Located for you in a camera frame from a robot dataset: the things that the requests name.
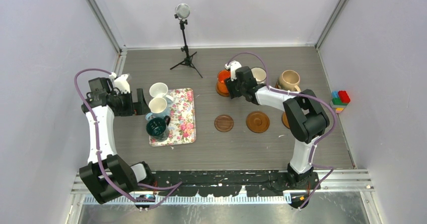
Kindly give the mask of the cream brown-rim mug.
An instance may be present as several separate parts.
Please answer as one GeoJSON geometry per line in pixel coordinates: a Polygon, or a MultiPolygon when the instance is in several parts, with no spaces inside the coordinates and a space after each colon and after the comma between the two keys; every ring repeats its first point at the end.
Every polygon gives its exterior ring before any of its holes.
{"type": "Polygon", "coordinates": [[[263,68],[253,67],[251,68],[251,72],[258,84],[265,83],[265,80],[267,78],[267,73],[263,68]]]}

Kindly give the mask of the glossy brown wooden coaster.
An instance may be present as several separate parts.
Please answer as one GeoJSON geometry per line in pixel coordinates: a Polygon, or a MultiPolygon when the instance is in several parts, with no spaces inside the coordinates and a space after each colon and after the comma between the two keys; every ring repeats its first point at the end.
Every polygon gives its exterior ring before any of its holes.
{"type": "Polygon", "coordinates": [[[216,83],[216,92],[223,97],[229,97],[230,93],[225,84],[217,82],[216,83]]]}

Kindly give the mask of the orange mug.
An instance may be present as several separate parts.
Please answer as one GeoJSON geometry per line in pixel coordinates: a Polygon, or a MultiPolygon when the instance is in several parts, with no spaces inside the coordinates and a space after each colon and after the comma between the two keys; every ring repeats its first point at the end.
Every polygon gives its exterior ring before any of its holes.
{"type": "Polygon", "coordinates": [[[217,82],[225,84],[225,80],[230,78],[230,72],[228,70],[221,70],[217,75],[217,82]]]}

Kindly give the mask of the matte brown wooden coaster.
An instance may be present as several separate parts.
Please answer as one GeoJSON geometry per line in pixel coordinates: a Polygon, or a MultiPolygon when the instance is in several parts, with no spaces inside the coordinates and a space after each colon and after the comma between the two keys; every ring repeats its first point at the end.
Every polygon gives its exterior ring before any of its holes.
{"type": "Polygon", "coordinates": [[[269,129],[270,120],[265,113],[254,111],[247,115],[246,125],[254,133],[264,133],[269,129]]]}

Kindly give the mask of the dark walnut small coaster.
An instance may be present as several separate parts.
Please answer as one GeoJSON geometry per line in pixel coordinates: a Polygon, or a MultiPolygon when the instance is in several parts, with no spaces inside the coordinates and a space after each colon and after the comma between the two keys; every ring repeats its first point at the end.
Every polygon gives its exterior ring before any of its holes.
{"type": "Polygon", "coordinates": [[[228,132],[234,127],[234,120],[230,115],[222,114],[215,118],[214,126],[220,132],[228,132]]]}

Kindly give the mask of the beige mug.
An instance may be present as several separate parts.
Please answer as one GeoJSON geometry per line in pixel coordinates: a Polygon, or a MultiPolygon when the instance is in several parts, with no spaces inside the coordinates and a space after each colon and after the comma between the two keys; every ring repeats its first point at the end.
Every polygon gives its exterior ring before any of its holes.
{"type": "Polygon", "coordinates": [[[294,70],[285,70],[277,80],[277,86],[281,90],[300,92],[300,75],[294,70]]]}

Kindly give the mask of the small orange-brown coaster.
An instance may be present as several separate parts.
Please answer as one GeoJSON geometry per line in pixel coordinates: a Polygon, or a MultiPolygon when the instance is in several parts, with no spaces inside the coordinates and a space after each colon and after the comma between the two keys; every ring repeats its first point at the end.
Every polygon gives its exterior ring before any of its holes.
{"type": "Polygon", "coordinates": [[[287,118],[287,116],[286,116],[286,113],[285,113],[285,112],[283,112],[282,117],[281,117],[281,120],[282,120],[283,125],[284,125],[286,128],[290,129],[290,125],[289,125],[289,122],[288,122],[288,118],[287,118]]]}

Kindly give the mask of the light blue white mug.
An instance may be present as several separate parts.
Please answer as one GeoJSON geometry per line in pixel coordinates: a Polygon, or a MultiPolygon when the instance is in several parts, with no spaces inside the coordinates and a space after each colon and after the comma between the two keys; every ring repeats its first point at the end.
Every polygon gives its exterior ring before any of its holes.
{"type": "Polygon", "coordinates": [[[164,98],[153,98],[150,100],[148,107],[150,112],[145,116],[146,120],[151,120],[153,118],[165,118],[166,116],[171,116],[171,108],[164,98]]]}

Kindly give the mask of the dark green mug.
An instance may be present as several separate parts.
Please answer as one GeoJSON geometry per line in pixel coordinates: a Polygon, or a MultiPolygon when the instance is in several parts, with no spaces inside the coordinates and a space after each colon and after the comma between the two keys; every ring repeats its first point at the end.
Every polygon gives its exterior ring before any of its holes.
{"type": "Polygon", "coordinates": [[[165,141],[169,137],[170,116],[155,117],[146,125],[146,132],[155,141],[165,141]]]}

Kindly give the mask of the floral serving tray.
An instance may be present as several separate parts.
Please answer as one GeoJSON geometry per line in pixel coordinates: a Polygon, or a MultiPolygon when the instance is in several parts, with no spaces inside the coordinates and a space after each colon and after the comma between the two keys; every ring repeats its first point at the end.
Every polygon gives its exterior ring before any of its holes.
{"type": "Polygon", "coordinates": [[[165,141],[156,141],[149,137],[150,146],[194,143],[196,141],[196,124],[193,89],[171,89],[168,91],[168,95],[174,98],[174,103],[170,107],[169,137],[165,141]]]}

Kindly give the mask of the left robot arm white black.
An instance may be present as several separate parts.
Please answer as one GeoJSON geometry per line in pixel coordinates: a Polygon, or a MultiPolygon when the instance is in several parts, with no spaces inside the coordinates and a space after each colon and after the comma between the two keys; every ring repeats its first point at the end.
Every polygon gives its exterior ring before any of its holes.
{"type": "Polygon", "coordinates": [[[137,188],[148,191],[155,182],[146,162],[130,166],[115,147],[114,118],[148,113],[143,90],[137,90],[137,101],[134,102],[129,81],[129,74],[90,80],[90,91],[81,106],[90,126],[90,153],[88,163],[79,169],[79,175],[99,204],[137,188]]]}

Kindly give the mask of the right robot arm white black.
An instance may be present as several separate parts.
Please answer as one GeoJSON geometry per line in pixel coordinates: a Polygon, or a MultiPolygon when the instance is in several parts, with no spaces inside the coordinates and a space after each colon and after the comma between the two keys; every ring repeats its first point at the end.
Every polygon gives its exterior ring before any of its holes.
{"type": "Polygon", "coordinates": [[[302,188],[314,169],[312,158],[316,144],[330,124],[321,106],[323,102],[311,90],[284,91],[257,83],[251,69],[237,61],[227,63],[225,70],[231,74],[225,79],[231,98],[243,96],[248,102],[273,107],[286,115],[295,138],[293,156],[287,167],[287,180],[292,188],[302,188]]]}

